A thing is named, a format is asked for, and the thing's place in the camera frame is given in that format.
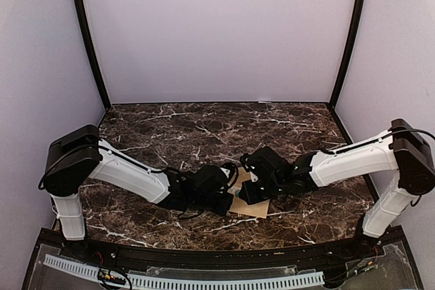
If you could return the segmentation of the brown paper envelope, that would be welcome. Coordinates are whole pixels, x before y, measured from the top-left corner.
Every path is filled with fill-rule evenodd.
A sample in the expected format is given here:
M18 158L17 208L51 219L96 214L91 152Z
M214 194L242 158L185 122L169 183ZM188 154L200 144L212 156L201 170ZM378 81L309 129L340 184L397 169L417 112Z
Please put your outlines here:
M257 204L247 204L245 201L236 196L236 193L241 189L242 183L249 181L250 179L250 174L245 172L242 167L239 167L239 177L233 187L229 189L229 192L234 195L229 212L239 215L247 215L249 217L266 219L269 208L269 200L259 202Z

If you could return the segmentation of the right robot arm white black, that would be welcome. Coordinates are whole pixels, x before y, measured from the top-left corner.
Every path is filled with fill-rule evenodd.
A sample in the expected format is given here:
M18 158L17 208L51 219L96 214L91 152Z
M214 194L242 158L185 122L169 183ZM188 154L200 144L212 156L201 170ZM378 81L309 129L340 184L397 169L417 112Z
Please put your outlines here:
M389 129L348 146L320 149L288 162L271 147L241 157L251 179L243 182L237 197L257 204L280 195L313 192L344 179L391 171L387 189L362 217L360 233L347 243L347 253L360 259L389 225L408 207L434 189L434 161L425 130L396 119Z

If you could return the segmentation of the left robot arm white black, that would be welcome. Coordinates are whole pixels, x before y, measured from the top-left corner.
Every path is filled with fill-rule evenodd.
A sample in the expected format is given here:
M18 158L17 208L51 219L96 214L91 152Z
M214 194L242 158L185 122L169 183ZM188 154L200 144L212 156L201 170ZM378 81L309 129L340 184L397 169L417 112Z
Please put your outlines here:
M99 136L96 126L88 124L51 142L38 188L50 194L70 250L89 260L96 246L86 237L79 197L86 179L110 183L167 210L224 216L234 198L229 190L238 177L232 162L207 164L196 172L152 168L118 151Z

